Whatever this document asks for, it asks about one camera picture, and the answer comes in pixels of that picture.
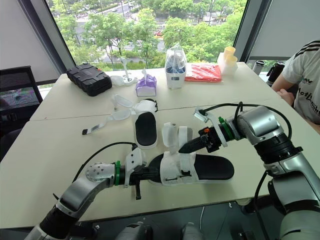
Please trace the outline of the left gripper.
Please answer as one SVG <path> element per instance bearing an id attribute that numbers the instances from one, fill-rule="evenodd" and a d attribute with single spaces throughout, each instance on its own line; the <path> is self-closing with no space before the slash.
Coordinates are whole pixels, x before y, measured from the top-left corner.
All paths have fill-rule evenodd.
<path id="1" fill-rule="evenodd" d="M 138 171 L 134 171 L 129 177 L 129 185 L 135 186 L 135 199 L 140 200 L 141 189 L 140 181 L 161 181 L 161 175 L 159 171 L 150 171 L 149 167 L 142 167 Z"/>

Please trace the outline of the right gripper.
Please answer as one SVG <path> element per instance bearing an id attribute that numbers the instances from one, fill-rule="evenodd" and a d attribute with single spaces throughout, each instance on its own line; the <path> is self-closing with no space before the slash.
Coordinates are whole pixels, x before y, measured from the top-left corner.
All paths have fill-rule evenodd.
<path id="1" fill-rule="evenodd" d="M 222 142 L 216 129 L 212 127 L 205 127 L 198 131 L 200 142 L 206 148 L 208 153 L 219 150 Z"/>

